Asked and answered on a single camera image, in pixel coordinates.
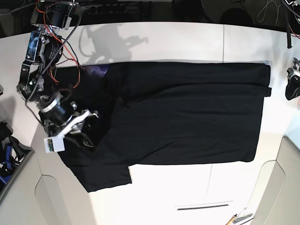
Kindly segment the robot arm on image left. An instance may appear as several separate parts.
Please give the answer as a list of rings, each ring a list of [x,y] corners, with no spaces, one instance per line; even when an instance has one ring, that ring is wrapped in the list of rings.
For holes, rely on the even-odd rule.
[[[45,151],[160,149],[227,140],[257,146],[274,90],[262,62],[116,61],[56,67],[65,42],[32,31],[17,89],[36,103]]]

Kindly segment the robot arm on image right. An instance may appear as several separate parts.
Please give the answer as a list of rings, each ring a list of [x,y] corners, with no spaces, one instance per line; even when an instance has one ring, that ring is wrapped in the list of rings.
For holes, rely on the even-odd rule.
[[[281,6],[285,18],[285,32],[287,38],[287,48],[292,48],[292,36],[300,38],[300,1],[282,0]]]

